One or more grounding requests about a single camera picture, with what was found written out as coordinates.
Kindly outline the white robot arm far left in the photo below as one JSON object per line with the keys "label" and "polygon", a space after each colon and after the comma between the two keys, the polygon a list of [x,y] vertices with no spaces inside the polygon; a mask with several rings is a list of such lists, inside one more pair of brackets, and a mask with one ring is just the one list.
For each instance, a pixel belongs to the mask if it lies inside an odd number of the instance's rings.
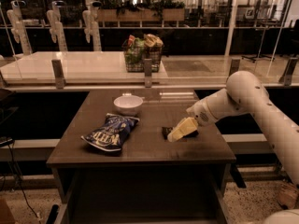
{"label": "white robot arm far left", "polygon": [[124,42],[123,51],[103,51],[98,26],[98,7],[92,6],[82,13],[86,24],[86,39],[93,43],[92,51],[69,51],[66,46],[64,28],[57,8],[47,12],[50,34],[59,45],[57,51],[33,53],[21,18],[20,8],[15,6],[7,12],[12,22],[11,33],[21,43],[23,57],[4,70],[6,78],[13,84],[44,87],[45,92],[33,99],[25,99],[18,130],[14,135],[32,138],[59,138],[78,110],[80,96],[56,95],[54,91],[65,86],[75,88],[99,83],[122,83],[139,76],[149,77],[163,70],[163,43],[154,35],[143,39],[130,37]]}

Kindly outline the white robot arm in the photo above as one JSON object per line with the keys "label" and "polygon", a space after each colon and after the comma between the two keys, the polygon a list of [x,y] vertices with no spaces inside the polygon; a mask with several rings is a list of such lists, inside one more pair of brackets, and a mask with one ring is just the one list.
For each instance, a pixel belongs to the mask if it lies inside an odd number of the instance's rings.
{"label": "white robot arm", "polygon": [[268,91],[255,75],[248,71],[233,73],[225,88],[199,100],[187,113],[201,126],[251,114],[291,180],[282,185],[278,196],[298,197],[299,126],[271,102]]}

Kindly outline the white robot arm middle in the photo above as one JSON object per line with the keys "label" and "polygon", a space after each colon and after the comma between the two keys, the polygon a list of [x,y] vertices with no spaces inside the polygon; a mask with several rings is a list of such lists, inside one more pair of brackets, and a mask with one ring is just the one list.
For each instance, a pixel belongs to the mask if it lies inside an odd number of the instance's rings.
{"label": "white robot arm middle", "polygon": [[53,1],[51,9],[46,15],[50,23],[50,35],[54,43],[58,44],[59,51],[67,51],[67,44],[64,35],[64,27],[61,22],[60,7],[64,4],[63,1]]}

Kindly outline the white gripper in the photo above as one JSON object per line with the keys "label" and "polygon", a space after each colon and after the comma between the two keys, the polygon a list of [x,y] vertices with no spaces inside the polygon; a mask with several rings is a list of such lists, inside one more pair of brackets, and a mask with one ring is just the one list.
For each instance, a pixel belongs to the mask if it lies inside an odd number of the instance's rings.
{"label": "white gripper", "polygon": [[189,117],[183,118],[178,125],[167,136],[169,142],[176,142],[185,136],[195,136],[198,134],[196,121],[199,126],[214,124],[218,119],[210,110],[208,99],[197,101],[186,109]]}

